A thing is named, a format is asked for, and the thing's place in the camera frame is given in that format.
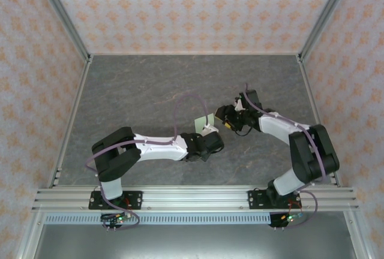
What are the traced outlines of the aluminium table edge rail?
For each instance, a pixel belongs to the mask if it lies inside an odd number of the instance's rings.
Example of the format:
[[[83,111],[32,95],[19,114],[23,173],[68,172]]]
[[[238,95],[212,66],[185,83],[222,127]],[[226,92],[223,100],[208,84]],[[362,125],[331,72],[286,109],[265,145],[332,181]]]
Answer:
[[[90,68],[90,66],[92,64],[93,58],[94,58],[94,54],[90,54],[88,56],[88,58],[86,59],[85,64],[83,66],[82,73],[81,73],[81,76],[80,76],[80,80],[79,80],[78,85],[77,85],[76,94],[75,94],[75,97],[74,97],[74,100],[73,100],[73,103],[72,103],[72,106],[71,106],[70,117],[68,118],[67,126],[66,126],[66,129],[65,129],[64,136],[62,138],[61,144],[60,144],[59,152],[58,152],[56,161],[53,164],[52,171],[50,173],[50,177],[49,177],[49,180],[47,182],[47,187],[49,189],[51,189],[51,188],[53,188],[55,186],[56,174],[61,172],[62,162],[64,160],[64,156],[65,156],[65,153],[66,153],[66,150],[67,150],[67,146],[68,146],[68,142],[69,142],[69,139],[70,139],[71,131],[73,129],[74,120],[76,118],[76,113],[77,113],[77,110],[78,110],[78,107],[79,107],[79,103],[80,103],[80,100],[81,100],[83,88],[85,86],[86,78],[87,78],[87,75],[88,75],[88,72],[89,72],[89,68]]]
[[[313,95],[313,92],[311,90],[311,86],[310,86],[310,82],[309,82],[309,79],[308,79],[307,72],[305,70],[304,62],[301,59],[300,54],[296,54],[295,57],[296,57],[298,65],[299,65],[299,68],[301,70],[301,74],[302,74],[302,77],[303,77],[303,80],[304,80],[304,84],[305,84],[305,88],[307,90],[307,94],[308,94],[308,97],[309,97],[309,100],[310,100],[310,105],[311,105],[311,109],[313,111],[313,115],[314,115],[315,121],[316,121],[317,124],[321,124],[322,121],[320,119],[320,115],[319,115],[319,112],[318,112],[318,109],[317,109],[317,106],[316,106],[316,103],[315,103],[315,100],[314,100],[314,95]],[[339,178],[338,173],[337,172],[334,172],[334,173],[335,173],[335,177],[336,177],[336,180],[337,180],[337,183],[338,183],[338,185],[336,185],[336,187],[340,188],[340,187],[343,186],[342,181]]]

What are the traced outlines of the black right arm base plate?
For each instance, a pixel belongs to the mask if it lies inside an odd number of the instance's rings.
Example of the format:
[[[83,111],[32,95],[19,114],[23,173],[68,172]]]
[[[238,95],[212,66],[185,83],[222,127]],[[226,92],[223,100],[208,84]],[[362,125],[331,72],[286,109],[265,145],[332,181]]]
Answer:
[[[248,205],[250,209],[300,209],[302,207],[298,194],[279,195],[268,189],[249,190]]]

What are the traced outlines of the black board bracket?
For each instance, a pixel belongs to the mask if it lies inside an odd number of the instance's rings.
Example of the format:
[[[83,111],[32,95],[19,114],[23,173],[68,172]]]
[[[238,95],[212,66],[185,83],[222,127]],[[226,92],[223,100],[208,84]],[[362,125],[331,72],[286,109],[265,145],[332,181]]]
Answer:
[[[102,222],[102,226],[107,232],[109,232],[109,231],[116,232],[122,227],[122,224],[115,224],[115,223],[111,223],[111,222]]]
[[[273,212],[269,214],[271,223],[269,224],[274,230],[278,228],[285,228],[288,226],[289,222],[287,218],[289,213]]]

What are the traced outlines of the grey metal panel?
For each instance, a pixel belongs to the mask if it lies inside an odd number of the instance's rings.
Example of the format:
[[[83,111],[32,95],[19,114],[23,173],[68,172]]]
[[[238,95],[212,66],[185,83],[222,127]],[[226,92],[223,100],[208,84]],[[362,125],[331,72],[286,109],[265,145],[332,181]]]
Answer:
[[[34,259],[356,259],[343,227],[144,225],[107,232],[96,225],[47,225]]]

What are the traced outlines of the aluminium frame post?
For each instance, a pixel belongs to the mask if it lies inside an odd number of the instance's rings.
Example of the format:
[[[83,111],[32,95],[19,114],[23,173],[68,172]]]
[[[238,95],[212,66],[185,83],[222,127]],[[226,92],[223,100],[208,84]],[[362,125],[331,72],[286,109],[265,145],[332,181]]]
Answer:
[[[83,40],[81,39],[73,21],[71,20],[69,14],[67,13],[64,4],[61,0],[48,0],[54,9],[56,15],[64,26],[67,34],[72,40],[76,50],[79,55],[86,61],[91,60],[91,54],[88,52]]]
[[[303,63],[311,52],[311,49],[320,37],[323,29],[325,28],[329,18],[333,14],[340,0],[327,0],[320,16],[318,17],[314,27],[312,28],[302,50],[297,54],[299,63]]]

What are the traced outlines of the light green paper sheet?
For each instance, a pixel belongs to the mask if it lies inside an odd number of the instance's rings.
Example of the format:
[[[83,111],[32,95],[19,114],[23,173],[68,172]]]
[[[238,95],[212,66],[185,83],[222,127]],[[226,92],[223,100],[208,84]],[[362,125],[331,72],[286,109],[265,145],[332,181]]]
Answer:
[[[207,133],[206,127],[214,126],[214,114],[210,113],[207,116],[202,116],[194,120],[195,132],[201,135]]]

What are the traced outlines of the aluminium frame leg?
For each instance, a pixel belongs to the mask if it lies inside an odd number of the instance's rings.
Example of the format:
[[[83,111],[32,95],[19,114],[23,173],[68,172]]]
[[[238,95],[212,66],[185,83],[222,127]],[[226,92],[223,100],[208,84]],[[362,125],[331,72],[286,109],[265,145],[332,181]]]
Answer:
[[[374,250],[368,240],[369,228],[361,211],[344,211],[356,259],[376,259]]]
[[[31,221],[22,237],[16,259],[34,259],[45,220],[46,214],[44,212],[32,214]]]

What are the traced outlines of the long aluminium mounting beam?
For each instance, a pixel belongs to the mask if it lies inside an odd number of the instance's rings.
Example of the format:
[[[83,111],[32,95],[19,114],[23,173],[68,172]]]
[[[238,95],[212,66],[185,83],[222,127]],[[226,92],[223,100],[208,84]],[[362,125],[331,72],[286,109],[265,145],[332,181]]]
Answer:
[[[253,185],[229,186],[125,186],[142,191],[141,212],[250,212],[248,191]],[[79,212],[88,210],[91,186],[55,186],[39,189],[34,212]],[[361,207],[353,188],[335,185],[311,186],[299,194],[302,210],[311,212],[358,211]]]

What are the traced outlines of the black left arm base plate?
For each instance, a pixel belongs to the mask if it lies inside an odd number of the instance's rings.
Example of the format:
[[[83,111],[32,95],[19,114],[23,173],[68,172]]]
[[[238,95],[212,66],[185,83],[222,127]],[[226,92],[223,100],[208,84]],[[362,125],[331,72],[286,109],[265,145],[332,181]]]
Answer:
[[[140,210],[142,206],[142,191],[123,191],[118,198],[109,200],[115,206],[129,209]],[[92,191],[89,199],[88,209],[90,210],[107,210],[113,209],[102,197],[101,191]]]

